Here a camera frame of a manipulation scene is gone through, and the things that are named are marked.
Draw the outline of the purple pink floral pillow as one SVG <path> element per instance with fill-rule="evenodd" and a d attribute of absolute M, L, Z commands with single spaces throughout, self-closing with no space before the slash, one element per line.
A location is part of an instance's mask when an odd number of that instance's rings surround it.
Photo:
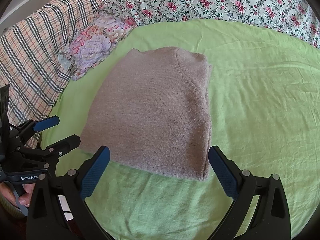
<path fill-rule="evenodd" d="M 106 10 L 93 22 L 70 38 L 58 52 L 58 62 L 73 81 L 82 78 L 91 68 L 104 61 L 130 31 L 136 27 L 131 18 L 119 18 Z"/>

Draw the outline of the beige knit sweater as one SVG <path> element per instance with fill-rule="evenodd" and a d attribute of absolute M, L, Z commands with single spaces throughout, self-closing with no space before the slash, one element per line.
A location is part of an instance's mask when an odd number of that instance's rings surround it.
<path fill-rule="evenodd" d="M 80 147 L 104 145 L 113 161 L 190 180 L 208 178 L 212 122 L 205 55 L 178 47 L 130 50 L 89 109 Z"/>

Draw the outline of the rose floral white quilt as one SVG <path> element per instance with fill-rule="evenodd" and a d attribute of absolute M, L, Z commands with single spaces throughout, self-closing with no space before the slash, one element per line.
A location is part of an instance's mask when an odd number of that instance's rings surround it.
<path fill-rule="evenodd" d="M 306 0 L 106 0 L 103 9 L 133 26 L 196 18 L 236 21 L 319 48 L 319 20 Z"/>

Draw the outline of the plaid checkered blanket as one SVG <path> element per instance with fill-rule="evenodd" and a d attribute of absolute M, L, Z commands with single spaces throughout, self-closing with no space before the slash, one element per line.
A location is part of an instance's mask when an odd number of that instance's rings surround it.
<path fill-rule="evenodd" d="M 9 122 L 43 120 L 71 77 L 58 53 L 106 0 L 52 0 L 1 36 L 1 86 L 9 85 Z"/>

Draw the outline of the light green bed sheet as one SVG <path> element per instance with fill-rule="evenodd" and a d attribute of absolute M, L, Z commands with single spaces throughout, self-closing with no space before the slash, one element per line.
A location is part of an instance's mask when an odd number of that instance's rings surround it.
<path fill-rule="evenodd" d="M 41 146 L 81 133 L 93 94 L 131 49 L 171 46 L 208 58 L 212 143 L 256 176 L 280 176 L 297 236 L 319 205 L 319 50 L 289 35 L 218 20 L 138 27 L 67 85 L 51 112 L 60 123 Z M 86 202 L 116 239 L 207 239 L 232 200 L 214 172 L 183 180 L 111 162 Z"/>

